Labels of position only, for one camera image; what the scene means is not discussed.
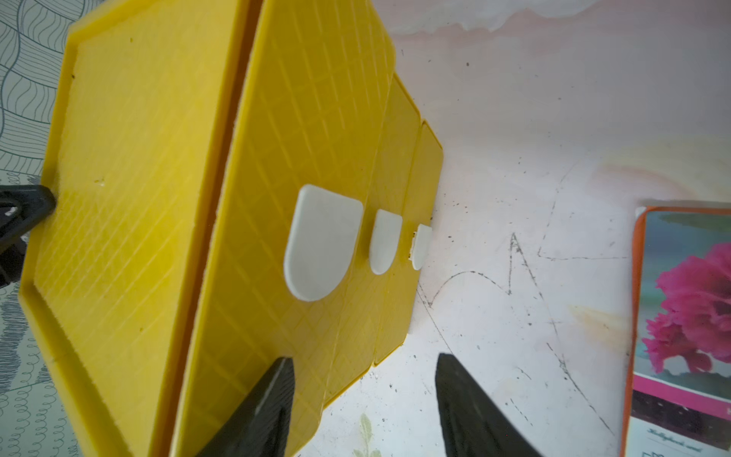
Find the pink flower seed bag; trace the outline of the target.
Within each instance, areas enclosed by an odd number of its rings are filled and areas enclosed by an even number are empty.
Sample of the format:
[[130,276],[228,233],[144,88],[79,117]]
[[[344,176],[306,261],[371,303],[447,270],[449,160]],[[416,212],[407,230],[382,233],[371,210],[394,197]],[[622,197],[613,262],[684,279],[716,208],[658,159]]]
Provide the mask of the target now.
[[730,453],[730,211],[639,210],[622,456]]

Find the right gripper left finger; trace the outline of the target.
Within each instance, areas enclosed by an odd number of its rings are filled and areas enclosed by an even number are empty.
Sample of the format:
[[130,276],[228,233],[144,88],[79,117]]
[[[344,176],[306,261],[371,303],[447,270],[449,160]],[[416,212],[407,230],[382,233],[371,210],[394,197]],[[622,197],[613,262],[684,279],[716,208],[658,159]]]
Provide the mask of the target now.
[[295,392],[293,360],[274,361],[200,456],[283,457]]

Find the yellow top drawer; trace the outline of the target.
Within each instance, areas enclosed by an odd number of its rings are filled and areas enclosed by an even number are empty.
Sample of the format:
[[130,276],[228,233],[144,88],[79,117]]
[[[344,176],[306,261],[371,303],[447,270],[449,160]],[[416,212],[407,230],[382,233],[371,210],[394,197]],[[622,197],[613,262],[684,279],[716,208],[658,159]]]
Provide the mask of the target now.
[[237,112],[171,452],[196,455],[280,357],[289,453],[316,432],[345,296],[298,300],[284,261],[306,185],[365,201],[395,51],[369,1],[267,1]]

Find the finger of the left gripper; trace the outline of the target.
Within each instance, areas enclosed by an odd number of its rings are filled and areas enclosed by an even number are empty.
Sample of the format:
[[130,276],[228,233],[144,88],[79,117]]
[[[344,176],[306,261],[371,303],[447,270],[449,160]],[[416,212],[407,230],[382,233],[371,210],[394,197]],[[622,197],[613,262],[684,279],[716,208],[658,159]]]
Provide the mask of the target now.
[[56,200],[40,185],[1,187],[1,287],[20,280],[27,251],[22,239],[55,209]]

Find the yellow drawer cabinet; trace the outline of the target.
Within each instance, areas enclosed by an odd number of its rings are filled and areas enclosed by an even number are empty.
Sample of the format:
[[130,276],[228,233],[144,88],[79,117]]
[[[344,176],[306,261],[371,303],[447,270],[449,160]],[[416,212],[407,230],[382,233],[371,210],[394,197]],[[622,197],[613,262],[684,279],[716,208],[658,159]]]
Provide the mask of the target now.
[[171,449],[257,1],[107,1],[72,25],[19,300],[86,456]]

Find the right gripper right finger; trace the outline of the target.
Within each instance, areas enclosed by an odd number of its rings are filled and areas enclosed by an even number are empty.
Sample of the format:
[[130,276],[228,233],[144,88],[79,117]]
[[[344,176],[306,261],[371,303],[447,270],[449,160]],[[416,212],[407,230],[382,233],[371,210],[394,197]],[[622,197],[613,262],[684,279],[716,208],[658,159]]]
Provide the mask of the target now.
[[455,355],[439,355],[435,386],[447,456],[529,457],[540,454]]

